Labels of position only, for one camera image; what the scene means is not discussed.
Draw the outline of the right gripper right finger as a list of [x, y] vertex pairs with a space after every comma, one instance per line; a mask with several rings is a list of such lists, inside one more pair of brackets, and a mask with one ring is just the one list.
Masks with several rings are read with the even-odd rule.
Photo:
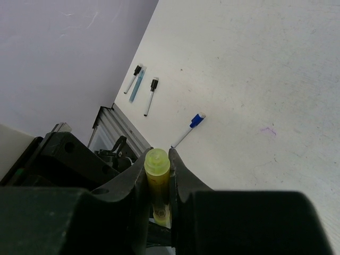
[[177, 254], [332, 254], [311, 201], [297, 191], [215, 191], [175, 149], [172, 246]]

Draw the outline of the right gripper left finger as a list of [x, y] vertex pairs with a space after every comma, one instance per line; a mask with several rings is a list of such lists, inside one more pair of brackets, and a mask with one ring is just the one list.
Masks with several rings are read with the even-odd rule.
[[144, 254], [150, 210], [144, 160], [92, 191], [1, 187], [1, 254]]

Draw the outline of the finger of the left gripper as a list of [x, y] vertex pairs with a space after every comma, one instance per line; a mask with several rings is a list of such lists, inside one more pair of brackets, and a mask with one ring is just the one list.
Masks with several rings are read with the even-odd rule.
[[171, 229], [149, 222], [147, 247], [172, 247]]

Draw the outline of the blue cap whiteboard marker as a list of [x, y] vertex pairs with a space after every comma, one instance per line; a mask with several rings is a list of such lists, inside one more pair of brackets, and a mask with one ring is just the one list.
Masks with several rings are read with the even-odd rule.
[[196, 128], [205, 118], [206, 118], [206, 114], [204, 114], [203, 112], [199, 112], [198, 114], [196, 114], [191, 120], [188, 128], [181, 134], [181, 136], [174, 143], [171, 144], [171, 148], [176, 148], [185, 139], [185, 137], [194, 128]]

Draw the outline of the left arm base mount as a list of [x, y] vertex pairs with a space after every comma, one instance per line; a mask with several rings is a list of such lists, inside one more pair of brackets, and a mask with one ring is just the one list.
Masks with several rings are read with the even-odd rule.
[[131, 148], [126, 143], [127, 138], [120, 136], [115, 142], [111, 150], [100, 149], [95, 151], [95, 154], [101, 158], [107, 165], [122, 173], [136, 160], [136, 156]]

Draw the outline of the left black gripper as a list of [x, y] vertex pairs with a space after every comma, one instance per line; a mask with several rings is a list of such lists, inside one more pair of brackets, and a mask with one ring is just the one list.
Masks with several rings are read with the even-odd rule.
[[92, 191], [121, 174], [70, 132], [57, 132], [43, 158], [47, 177], [59, 187]]

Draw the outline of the yellow highlighter pen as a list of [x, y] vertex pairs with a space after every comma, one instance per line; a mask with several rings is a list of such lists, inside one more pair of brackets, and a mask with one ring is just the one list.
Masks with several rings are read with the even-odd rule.
[[160, 226], [169, 227], [170, 161], [167, 152], [158, 148], [147, 152], [144, 170], [148, 180], [154, 221]]

